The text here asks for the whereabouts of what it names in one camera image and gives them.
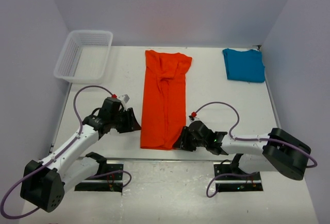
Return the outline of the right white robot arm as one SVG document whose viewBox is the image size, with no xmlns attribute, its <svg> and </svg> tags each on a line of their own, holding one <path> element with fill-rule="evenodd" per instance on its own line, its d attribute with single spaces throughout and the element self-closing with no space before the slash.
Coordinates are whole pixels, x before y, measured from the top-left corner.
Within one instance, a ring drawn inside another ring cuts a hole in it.
<svg viewBox="0 0 330 224">
<path fill-rule="evenodd" d="M 273 128 L 268 134 L 234 137 L 228 132 L 214 132 L 202 121 L 184 126 L 173 148 L 195 151 L 205 148 L 213 155 L 233 155 L 230 168 L 235 179 L 262 171 L 277 171 L 292 180 L 303 179 L 311 149 L 287 132 Z"/>
</svg>

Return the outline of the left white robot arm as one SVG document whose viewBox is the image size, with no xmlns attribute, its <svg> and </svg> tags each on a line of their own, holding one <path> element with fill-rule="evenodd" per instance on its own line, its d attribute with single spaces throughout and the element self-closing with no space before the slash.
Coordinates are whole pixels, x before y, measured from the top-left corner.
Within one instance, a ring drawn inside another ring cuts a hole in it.
<svg viewBox="0 0 330 224">
<path fill-rule="evenodd" d="M 79 157 L 111 129 L 128 133 L 141 129 L 132 108 L 127 108 L 128 95 L 107 97 L 102 107 L 85 117 L 82 126 L 59 149 L 37 162 L 31 160 L 24 169 L 29 178 L 22 182 L 20 196 L 50 213 L 67 191 L 87 178 L 102 179 L 107 173 L 106 159 L 90 152 Z"/>
</svg>

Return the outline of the orange t shirt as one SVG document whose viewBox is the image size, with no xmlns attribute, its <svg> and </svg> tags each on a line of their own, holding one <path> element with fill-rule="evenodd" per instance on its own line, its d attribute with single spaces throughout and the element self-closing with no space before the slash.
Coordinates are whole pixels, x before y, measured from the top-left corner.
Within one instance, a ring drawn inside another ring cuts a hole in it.
<svg viewBox="0 0 330 224">
<path fill-rule="evenodd" d="M 186 73 L 192 57 L 145 51 L 140 148 L 171 150 L 186 125 Z"/>
</svg>

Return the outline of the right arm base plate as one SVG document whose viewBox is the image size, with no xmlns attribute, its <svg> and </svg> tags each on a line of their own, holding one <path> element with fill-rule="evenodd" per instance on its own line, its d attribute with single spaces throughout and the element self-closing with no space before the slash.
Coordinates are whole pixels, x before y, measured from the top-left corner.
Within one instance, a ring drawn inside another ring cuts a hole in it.
<svg viewBox="0 0 330 224">
<path fill-rule="evenodd" d="M 233 172 L 230 168 L 230 161 L 225 161 L 224 163 L 214 163 L 213 168 L 215 177 L 225 173 L 244 174 L 243 172 Z M 250 177 L 234 177 L 226 175 L 215 180 L 215 187 L 218 193 L 263 191 L 259 172 Z"/>
</svg>

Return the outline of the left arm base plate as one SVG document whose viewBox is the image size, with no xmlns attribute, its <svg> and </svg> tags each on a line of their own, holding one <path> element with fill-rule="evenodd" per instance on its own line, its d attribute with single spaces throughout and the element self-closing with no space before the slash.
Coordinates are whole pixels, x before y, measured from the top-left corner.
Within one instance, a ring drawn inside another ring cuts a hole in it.
<svg viewBox="0 0 330 224">
<path fill-rule="evenodd" d="M 95 191 L 95 192 L 117 192 L 122 193 L 123 190 L 123 173 L 113 173 L 117 170 L 123 170 L 124 164 L 120 161 L 107 161 L 105 169 L 98 173 L 105 174 L 100 178 L 85 180 L 75 186 L 75 191 Z"/>
</svg>

